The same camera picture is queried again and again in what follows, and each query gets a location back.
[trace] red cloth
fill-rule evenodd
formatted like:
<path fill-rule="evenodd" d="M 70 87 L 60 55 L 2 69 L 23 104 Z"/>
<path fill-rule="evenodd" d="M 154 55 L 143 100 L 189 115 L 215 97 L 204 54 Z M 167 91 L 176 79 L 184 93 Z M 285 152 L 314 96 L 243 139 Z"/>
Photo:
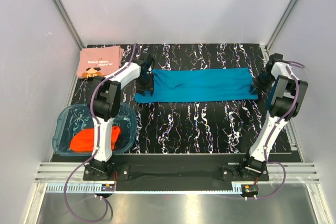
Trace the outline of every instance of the red cloth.
<path fill-rule="evenodd" d="M 111 134 L 111 148 L 114 150 L 115 143 L 118 136 L 121 133 L 121 129 L 118 126 L 112 127 Z M 70 143 L 70 149 L 74 152 L 92 152 L 95 139 L 95 129 L 85 129 L 76 134 Z"/>

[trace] blue plastic container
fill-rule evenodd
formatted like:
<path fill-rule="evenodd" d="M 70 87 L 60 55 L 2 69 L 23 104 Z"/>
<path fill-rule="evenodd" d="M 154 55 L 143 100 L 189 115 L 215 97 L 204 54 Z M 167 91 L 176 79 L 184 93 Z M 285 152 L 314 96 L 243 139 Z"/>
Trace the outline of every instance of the blue plastic container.
<path fill-rule="evenodd" d="M 135 111 L 121 103 L 118 115 L 114 118 L 113 126 L 119 126 L 121 134 L 116 142 L 113 154 L 127 152 L 135 142 L 137 121 Z M 65 108 L 57 119 L 53 139 L 54 151 L 61 156 L 91 156 L 91 152 L 74 152 L 70 150 L 72 138 L 81 130 L 94 128 L 90 110 L 86 104 L 75 104 Z"/>

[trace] teal cloth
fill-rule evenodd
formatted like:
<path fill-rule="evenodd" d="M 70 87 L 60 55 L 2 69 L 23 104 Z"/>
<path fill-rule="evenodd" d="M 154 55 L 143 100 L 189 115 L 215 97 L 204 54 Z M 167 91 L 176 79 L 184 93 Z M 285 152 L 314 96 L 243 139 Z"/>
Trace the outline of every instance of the teal cloth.
<path fill-rule="evenodd" d="M 254 100 L 250 94 L 252 76 L 247 68 L 162 70 L 154 69 L 154 93 L 136 94 L 138 103 L 219 102 Z"/>

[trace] white panel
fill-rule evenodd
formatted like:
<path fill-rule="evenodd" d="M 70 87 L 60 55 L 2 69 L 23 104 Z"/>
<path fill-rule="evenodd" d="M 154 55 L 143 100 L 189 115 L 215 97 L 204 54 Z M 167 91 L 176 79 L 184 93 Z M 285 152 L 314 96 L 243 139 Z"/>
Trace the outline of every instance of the white panel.
<path fill-rule="evenodd" d="M 265 44 L 290 0 L 61 0 L 84 44 Z"/>
<path fill-rule="evenodd" d="M 271 48 L 302 62 L 298 77 L 309 83 L 294 123 L 306 161 L 314 162 L 329 209 L 336 217 L 336 1 L 299 0 Z"/>
<path fill-rule="evenodd" d="M 23 223 L 79 50 L 51 0 L 0 0 L 0 216 Z"/>

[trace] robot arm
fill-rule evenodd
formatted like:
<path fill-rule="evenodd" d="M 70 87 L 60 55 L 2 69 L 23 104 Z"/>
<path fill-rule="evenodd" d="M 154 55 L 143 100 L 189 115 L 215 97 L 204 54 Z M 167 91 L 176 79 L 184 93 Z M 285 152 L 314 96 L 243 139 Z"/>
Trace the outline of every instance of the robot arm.
<path fill-rule="evenodd" d="M 289 62 L 283 61 L 282 55 L 271 55 L 266 65 L 266 71 L 259 75 L 251 86 L 251 93 L 259 93 L 261 91 L 266 91 L 267 88 L 274 83 L 266 102 L 267 114 L 265 123 L 257 141 L 250 148 L 246 158 L 240 163 L 239 171 L 242 177 L 244 177 L 244 175 L 260 176 L 262 174 L 266 168 L 265 150 L 268 158 L 277 136 L 288 121 L 295 117 L 300 110 L 308 83 L 299 80 L 292 73 L 299 83 L 299 96 L 293 110 L 285 118 L 280 120 L 292 106 L 297 88 L 293 77 L 288 73 L 286 67 L 291 71 Z M 271 134 L 273 128 L 275 129 L 266 146 L 267 138 Z"/>
<path fill-rule="evenodd" d="M 153 65 L 154 59 L 148 55 L 147 60 L 134 59 L 127 67 L 124 66 L 124 70 L 117 75 L 116 73 L 112 73 L 105 77 L 95 77 L 93 79 L 92 85 L 93 87 L 97 87 L 103 80 L 110 78 L 109 81 L 100 86 L 93 100 L 93 112 L 98 121 L 93 121 L 95 126 L 95 148 L 93 149 L 92 155 L 95 152 L 97 153 L 90 161 L 91 168 L 103 173 L 107 172 L 108 161 L 112 156 L 112 124 L 113 119 L 118 115 L 120 109 L 121 90 L 128 83 L 136 80 L 136 90 L 138 93 L 144 94 L 145 91 L 153 93 L 153 74 L 149 73 Z"/>

